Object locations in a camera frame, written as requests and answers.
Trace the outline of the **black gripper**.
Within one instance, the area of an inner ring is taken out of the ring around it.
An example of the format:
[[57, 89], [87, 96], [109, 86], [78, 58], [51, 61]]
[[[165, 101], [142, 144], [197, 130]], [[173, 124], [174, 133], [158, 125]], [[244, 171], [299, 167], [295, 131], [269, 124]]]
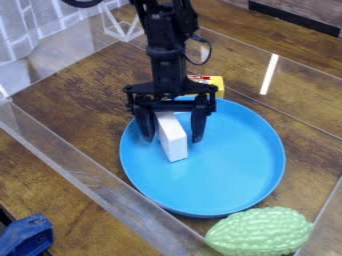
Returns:
[[214, 85], [196, 82], [188, 77], [186, 56], [182, 51], [148, 51], [152, 60], [153, 80], [126, 85], [128, 107], [136, 114], [142, 136], [152, 142], [156, 135], [153, 111], [190, 111], [193, 142], [205, 134], [208, 115], [217, 111]]

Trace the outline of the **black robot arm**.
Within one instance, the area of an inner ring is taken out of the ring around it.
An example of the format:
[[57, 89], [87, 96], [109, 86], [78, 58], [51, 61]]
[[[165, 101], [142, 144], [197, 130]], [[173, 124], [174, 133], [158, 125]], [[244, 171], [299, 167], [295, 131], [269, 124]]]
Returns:
[[128, 85], [128, 107], [144, 138], [152, 142], [156, 135], [157, 112], [190, 112], [193, 142], [202, 140], [206, 119], [217, 111], [218, 87], [196, 82], [186, 73], [186, 41], [194, 39], [210, 44], [196, 31], [198, 14], [190, 0], [130, 0], [137, 8], [148, 36], [148, 55], [152, 58], [153, 78], [149, 83]]

